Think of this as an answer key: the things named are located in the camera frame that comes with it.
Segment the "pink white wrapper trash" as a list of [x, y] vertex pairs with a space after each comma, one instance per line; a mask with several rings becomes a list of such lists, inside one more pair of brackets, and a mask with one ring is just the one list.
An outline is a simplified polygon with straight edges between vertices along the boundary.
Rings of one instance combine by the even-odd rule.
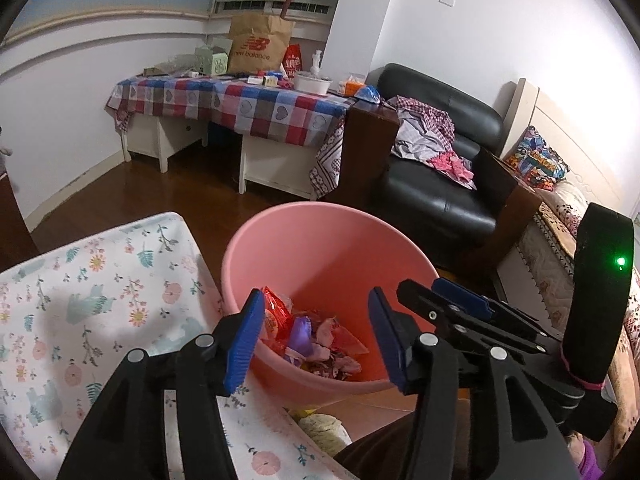
[[312, 352], [302, 369], [323, 378], [347, 380], [362, 372], [360, 360], [369, 349], [337, 318], [326, 318], [311, 337]]

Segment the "purple white trash piece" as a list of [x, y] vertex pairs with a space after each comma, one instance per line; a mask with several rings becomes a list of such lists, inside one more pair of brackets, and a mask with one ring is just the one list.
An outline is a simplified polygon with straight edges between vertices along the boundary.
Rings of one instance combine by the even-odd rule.
[[312, 338], [312, 324], [308, 316], [296, 316], [288, 338], [288, 348], [305, 358], [314, 352], [314, 338]]

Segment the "red plastic snack wrapper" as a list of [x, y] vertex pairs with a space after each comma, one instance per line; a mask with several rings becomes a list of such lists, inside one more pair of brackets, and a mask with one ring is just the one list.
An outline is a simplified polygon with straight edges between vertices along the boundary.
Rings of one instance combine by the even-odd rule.
[[264, 296], [265, 315], [260, 339], [278, 356], [284, 356], [295, 316], [292, 315], [285, 301], [269, 287], [262, 288], [262, 296]]

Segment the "pink plastic trash bucket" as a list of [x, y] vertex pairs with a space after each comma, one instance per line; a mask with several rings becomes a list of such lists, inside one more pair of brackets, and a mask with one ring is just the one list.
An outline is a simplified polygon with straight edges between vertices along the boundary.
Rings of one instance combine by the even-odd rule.
[[269, 287], [294, 307], [334, 316], [369, 350], [351, 380], [301, 370], [258, 344], [253, 374], [285, 408], [321, 408], [390, 388], [369, 322], [370, 290], [381, 287], [395, 310], [399, 283], [431, 286], [438, 273], [422, 250], [386, 222], [346, 206], [298, 202], [269, 208], [247, 220], [230, 240], [221, 266], [224, 313], [242, 309], [254, 288]]

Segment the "colourful cartoon pillow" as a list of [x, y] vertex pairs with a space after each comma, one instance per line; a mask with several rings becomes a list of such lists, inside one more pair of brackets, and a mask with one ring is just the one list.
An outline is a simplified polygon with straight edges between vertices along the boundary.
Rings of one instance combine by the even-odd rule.
[[531, 188], [553, 191], [570, 173], [562, 159], [534, 126], [528, 126], [506, 164]]

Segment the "floral tablecloth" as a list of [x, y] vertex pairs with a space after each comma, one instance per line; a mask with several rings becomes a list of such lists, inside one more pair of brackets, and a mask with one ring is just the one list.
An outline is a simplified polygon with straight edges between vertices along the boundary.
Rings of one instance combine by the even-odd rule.
[[1, 426], [52, 479], [125, 354], [180, 349], [222, 300], [186, 222], [165, 212], [52, 250], [1, 277]]

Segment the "white desk under cloth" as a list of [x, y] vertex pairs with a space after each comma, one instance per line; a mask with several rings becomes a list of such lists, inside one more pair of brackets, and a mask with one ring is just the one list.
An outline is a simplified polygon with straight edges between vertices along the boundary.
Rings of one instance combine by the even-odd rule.
[[314, 198], [309, 171], [317, 150], [239, 134], [204, 120], [133, 114], [120, 135], [127, 162], [134, 155], [155, 159], [162, 174], [169, 159], [195, 154], [233, 180], [238, 192], [259, 184], [305, 200]]

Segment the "blue plastic bag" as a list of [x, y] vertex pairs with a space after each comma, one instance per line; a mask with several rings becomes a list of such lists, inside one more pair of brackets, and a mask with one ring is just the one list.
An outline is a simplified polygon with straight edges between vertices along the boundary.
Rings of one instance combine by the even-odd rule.
[[360, 87], [355, 93], [355, 98], [373, 105], [380, 105], [383, 101], [378, 89], [375, 86], [370, 86], [370, 84]]

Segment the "orange box on table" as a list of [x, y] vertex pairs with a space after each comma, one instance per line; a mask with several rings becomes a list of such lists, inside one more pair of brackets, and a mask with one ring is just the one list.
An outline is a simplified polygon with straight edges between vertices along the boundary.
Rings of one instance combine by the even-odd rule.
[[338, 83], [338, 92], [342, 96], [354, 96], [360, 88], [366, 85], [366, 78], [357, 74], [350, 74]]

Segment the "checkered tablecloth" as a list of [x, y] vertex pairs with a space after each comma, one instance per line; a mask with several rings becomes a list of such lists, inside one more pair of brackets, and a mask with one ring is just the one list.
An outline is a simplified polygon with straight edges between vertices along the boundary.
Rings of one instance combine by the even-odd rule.
[[119, 131], [132, 115], [209, 120], [242, 136], [316, 148], [306, 179], [321, 198], [340, 180], [344, 119], [352, 99], [314, 96], [291, 89], [252, 86], [239, 80], [136, 77], [116, 84], [107, 107]]

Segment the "white round bowl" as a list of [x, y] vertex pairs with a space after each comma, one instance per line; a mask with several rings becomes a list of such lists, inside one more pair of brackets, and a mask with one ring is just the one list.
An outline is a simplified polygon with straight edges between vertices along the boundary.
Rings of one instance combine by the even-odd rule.
[[308, 72], [297, 72], [294, 75], [293, 82], [296, 91], [313, 94], [314, 96], [325, 96], [332, 84], [331, 79], [316, 77]]

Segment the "white figurine bottle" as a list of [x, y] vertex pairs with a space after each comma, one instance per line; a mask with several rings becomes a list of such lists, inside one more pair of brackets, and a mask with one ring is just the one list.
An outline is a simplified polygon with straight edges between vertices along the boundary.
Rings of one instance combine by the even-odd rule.
[[313, 76], [314, 78], [321, 77], [321, 67], [320, 67], [321, 59], [322, 59], [322, 51], [315, 50], [314, 54], [312, 55], [312, 63], [309, 69], [309, 73], [311, 73], [311, 76]]

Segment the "red small gift bag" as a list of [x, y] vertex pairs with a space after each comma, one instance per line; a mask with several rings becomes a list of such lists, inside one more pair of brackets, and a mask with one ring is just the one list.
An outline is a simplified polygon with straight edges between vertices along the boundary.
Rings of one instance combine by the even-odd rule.
[[290, 44], [285, 51], [282, 66], [289, 77], [303, 70], [303, 55], [298, 44]]

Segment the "green tissue box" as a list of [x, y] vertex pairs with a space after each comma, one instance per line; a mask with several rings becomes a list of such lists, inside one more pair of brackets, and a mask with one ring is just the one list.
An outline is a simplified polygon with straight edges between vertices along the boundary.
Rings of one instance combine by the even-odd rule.
[[206, 76], [221, 76], [227, 73], [232, 40], [217, 37], [211, 44], [203, 44], [194, 51], [195, 68]]

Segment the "brown paper shopping bag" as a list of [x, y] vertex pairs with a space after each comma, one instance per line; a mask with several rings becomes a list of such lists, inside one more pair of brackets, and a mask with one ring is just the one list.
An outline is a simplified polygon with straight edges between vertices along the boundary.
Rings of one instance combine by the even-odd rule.
[[245, 12], [231, 20], [229, 74], [278, 70], [290, 44], [295, 23], [277, 15]]

